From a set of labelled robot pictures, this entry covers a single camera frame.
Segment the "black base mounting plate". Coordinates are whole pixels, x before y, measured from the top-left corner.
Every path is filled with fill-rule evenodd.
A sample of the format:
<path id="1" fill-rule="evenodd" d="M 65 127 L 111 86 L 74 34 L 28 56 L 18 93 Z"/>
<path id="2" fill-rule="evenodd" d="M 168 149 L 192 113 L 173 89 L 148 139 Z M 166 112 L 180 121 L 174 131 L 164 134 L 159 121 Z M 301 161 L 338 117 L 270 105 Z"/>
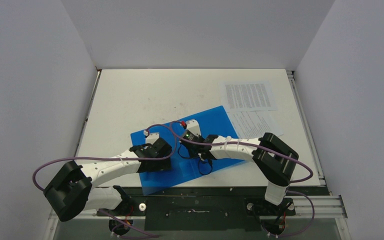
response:
<path id="1" fill-rule="evenodd" d="M 172 187 L 144 195 L 124 188 L 124 200 L 107 213 L 143 220 L 145 231 L 259 231 L 259 219 L 280 223 L 296 215 L 290 197 L 274 205 L 265 200 L 266 187 Z"/>

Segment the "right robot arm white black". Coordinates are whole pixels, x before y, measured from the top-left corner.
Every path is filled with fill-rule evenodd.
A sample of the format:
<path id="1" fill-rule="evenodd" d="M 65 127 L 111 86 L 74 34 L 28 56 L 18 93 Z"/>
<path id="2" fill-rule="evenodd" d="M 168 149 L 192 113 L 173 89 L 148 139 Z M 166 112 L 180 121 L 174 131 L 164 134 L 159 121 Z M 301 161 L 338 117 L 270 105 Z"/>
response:
<path id="1" fill-rule="evenodd" d="M 203 138 L 185 130 L 180 142 L 193 156 L 202 160 L 236 159 L 254 162 L 268 180 L 262 207 L 270 215 L 283 207 L 283 200 L 298 160 L 298 153 L 276 135 L 266 132 L 262 137 L 238 139 L 210 134 Z"/>

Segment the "aluminium frame rail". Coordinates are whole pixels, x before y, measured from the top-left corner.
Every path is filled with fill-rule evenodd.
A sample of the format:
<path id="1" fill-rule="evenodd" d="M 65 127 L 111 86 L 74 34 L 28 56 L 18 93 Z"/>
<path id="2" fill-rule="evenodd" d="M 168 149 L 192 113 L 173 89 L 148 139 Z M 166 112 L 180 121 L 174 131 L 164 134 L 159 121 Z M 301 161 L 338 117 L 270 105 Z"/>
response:
<path id="1" fill-rule="evenodd" d="M 304 113 L 304 109 L 301 103 L 301 99 L 299 96 L 298 88 L 295 81 L 294 71 L 287 70 L 286 71 L 288 79 L 290 81 L 290 85 L 292 88 L 292 92 L 296 101 L 296 105 L 298 107 L 298 111 L 301 117 L 301 121 L 304 127 L 304 131 L 307 137 L 307 141 L 310 146 L 311 154 L 313 157 L 314 164 L 317 169 L 317 176 L 320 181 L 321 187 L 328 189 L 327 183 L 325 180 L 324 172 L 322 169 L 322 165 L 319 159 L 319 155 L 316 149 L 316 145 L 314 142 L 313 135 L 311 133 L 311 129 L 309 127 L 309 123 L 307 121 L 307 117 Z M 324 233 L 327 228 L 318 225 L 322 219 L 331 219 L 335 220 L 335 224 L 332 226 L 334 234 L 326 235 L 325 237 L 321 237 L 322 240 L 334 239 L 334 240 L 350 240 L 351 234 L 349 232 L 349 228 L 347 225 L 347 213 L 344 206 L 344 202 L 341 195 L 333 195 L 331 191 L 328 192 L 329 195 L 318 195 L 308 194 L 308 197 L 311 198 L 314 205 L 314 220 L 312 221 L 311 227 L 308 228 L 309 231 L 320 230 Z"/>

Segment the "printed text paper sheet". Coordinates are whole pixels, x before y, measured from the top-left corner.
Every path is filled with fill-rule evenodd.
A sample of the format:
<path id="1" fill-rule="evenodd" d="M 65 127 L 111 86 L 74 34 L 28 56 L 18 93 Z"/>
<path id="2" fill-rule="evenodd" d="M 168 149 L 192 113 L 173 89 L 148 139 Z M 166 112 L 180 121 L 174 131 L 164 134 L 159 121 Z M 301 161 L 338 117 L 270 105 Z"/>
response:
<path id="1" fill-rule="evenodd" d="M 269 81 L 233 81 L 219 84 L 221 104 L 229 112 L 276 111 Z"/>

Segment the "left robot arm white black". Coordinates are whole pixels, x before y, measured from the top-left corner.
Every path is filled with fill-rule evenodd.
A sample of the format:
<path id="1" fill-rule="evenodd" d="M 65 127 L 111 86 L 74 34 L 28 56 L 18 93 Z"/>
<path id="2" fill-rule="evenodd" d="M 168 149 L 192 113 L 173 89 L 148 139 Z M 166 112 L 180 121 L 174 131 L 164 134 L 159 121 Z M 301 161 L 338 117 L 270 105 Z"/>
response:
<path id="1" fill-rule="evenodd" d="M 82 164 L 71 160 L 61 167 L 43 194 L 62 222 L 85 210 L 102 209 L 116 216 L 128 214 L 137 207 L 123 188 L 102 185 L 128 174 L 168 170 L 172 152 L 172 146 L 158 137 L 105 160 Z"/>

